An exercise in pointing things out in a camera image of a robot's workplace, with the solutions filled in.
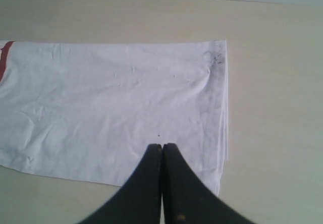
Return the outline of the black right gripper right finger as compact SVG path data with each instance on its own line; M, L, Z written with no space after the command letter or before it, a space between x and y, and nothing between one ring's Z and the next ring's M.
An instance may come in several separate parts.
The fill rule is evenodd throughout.
M189 167L178 147L163 147L165 223L252 223L214 195Z

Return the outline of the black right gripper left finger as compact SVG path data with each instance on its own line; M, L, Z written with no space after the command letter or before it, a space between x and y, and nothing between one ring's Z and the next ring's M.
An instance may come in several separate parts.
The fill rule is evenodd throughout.
M159 223L161 164L161 145L148 145L126 183L81 223Z

